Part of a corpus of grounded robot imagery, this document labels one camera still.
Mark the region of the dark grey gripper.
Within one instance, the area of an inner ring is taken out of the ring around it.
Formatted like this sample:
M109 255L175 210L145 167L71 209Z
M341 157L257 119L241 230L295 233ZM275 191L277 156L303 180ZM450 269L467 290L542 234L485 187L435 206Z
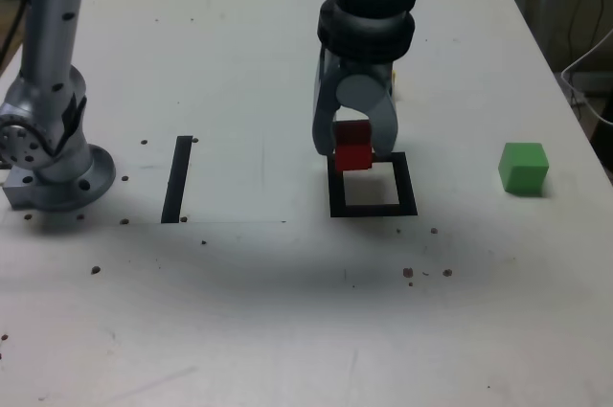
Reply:
M342 81L342 68L352 74ZM371 125L371 144L379 157L390 155L397 140L393 100L393 63L368 64L339 58L321 45L314 89L312 139L317 152L335 150L333 121L340 105L364 114Z

